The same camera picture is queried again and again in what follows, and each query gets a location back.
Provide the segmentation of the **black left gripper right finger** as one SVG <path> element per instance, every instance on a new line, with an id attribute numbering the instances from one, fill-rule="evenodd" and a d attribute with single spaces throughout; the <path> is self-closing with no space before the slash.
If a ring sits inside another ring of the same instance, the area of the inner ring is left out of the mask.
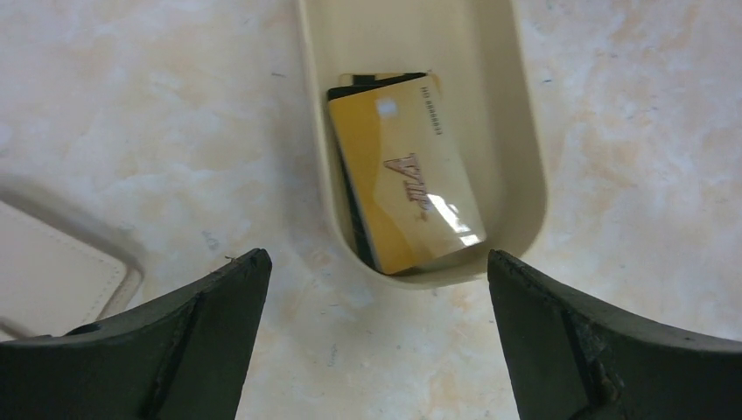
<path id="1" fill-rule="evenodd" d="M 643 318 L 502 250 L 487 279 L 520 418 L 740 418 L 739 342 Z"/>

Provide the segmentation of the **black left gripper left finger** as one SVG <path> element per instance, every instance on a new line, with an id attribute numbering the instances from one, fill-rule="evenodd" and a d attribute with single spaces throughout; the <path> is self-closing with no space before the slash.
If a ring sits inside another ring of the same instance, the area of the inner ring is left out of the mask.
<path id="1" fill-rule="evenodd" d="M 272 262 L 256 248 L 60 336 L 1 345 L 4 419 L 232 419 Z"/>

